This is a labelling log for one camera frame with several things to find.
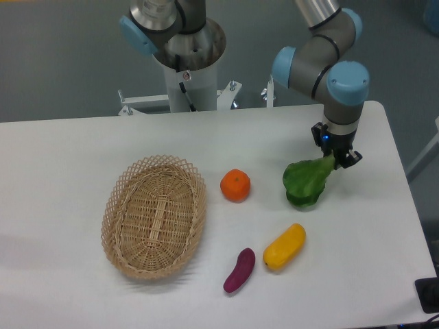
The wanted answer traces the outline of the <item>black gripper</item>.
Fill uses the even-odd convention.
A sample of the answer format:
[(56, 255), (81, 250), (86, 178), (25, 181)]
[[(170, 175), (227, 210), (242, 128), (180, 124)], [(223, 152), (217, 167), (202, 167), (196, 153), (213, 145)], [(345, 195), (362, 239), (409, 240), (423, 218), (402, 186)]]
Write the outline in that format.
[(334, 155), (334, 169), (347, 169), (356, 165), (363, 156), (353, 150), (354, 132), (346, 135), (337, 135), (327, 131), (327, 124), (316, 123), (311, 128), (315, 144), (321, 148), (324, 156)]

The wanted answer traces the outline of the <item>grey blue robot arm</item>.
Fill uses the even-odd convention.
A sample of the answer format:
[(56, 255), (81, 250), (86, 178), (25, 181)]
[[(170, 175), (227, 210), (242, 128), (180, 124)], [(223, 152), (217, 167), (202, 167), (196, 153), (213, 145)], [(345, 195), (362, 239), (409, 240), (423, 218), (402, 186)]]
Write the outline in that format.
[[(298, 1), (311, 38), (301, 48), (285, 47), (276, 55), (271, 75), (324, 107), (311, 131), (335, 166), (361, 160), (353, 149), (359, 118), (368, 96), (370, 76), (358, 62), (342, 56), (361, 36), (362, 21), (337, 1)], [(133, 1), (119, 20), (126, 41), (163, 68), (172, 112), (218, 110), (217, 64), (226, 49), (223, 29), (206, 16), (204, 1)]]

